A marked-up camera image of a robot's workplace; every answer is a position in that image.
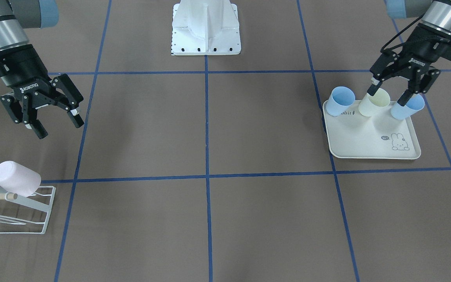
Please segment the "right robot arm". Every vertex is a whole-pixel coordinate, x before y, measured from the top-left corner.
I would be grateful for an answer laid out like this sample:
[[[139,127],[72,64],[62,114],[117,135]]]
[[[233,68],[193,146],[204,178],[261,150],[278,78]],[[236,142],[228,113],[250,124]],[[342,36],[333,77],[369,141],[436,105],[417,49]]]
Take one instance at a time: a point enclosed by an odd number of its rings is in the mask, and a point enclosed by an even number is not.
[[[42,107],[59,107],[75,127],[84,125],[79,114],[82,94],[67,74],[50,78],[25,33],[25,29],[53,27],[58,21],[54,0],[0,0],[0,79],[11,88],[0,102],[14,123],[23,123],[39,139],[48,135],[38,120]]]

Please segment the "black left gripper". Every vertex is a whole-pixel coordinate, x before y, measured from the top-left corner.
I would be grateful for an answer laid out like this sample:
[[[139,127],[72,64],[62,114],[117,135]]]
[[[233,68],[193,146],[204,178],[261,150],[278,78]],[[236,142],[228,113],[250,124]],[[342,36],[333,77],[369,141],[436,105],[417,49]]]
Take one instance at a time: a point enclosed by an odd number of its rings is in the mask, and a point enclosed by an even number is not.
[[[412,96],[425,93],[437,80],[440,70],[432,64],[443,57],[450,43],[451,36],[419,24],[404,43],[390,48],[383,46],[381,55],[370,67],[372,78],[367,94],[374,96],[390,78],[405,78],[407,88],[397,100],[404,107]]]

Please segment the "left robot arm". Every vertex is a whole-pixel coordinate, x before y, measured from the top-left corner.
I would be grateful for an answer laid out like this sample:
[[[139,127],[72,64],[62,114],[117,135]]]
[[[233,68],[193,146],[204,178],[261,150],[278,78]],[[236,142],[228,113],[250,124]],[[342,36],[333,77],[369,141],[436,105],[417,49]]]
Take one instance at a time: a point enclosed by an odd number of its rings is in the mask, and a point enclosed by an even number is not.
[[[438,59],[451,61],[451,0],[390,0],[390,18],[415,17],[408,39],[391,47],[386,43],[371,66],[372,84],[367,93],[375,95],[384,81],[403,77],[408,87],[398,100],[405,106],[415,95],[427,93],[440,75],[433,67]]]

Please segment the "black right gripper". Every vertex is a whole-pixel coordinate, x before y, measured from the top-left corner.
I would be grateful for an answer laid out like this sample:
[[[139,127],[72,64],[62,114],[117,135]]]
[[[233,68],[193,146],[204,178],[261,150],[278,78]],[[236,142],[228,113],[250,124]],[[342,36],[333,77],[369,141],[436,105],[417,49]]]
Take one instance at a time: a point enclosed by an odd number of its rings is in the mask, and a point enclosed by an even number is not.
[[[50,78],[33,45],[0,51],[0,60],[8,71],[2,80],[14,91],[15,99],[22,103],[22,122],[30,126],[39,139],[48,136],[37,119],[38,108],[45,105],[65,110],[75,128],[84,125],[78,109],[84,100],[82,94],[67,74]]]

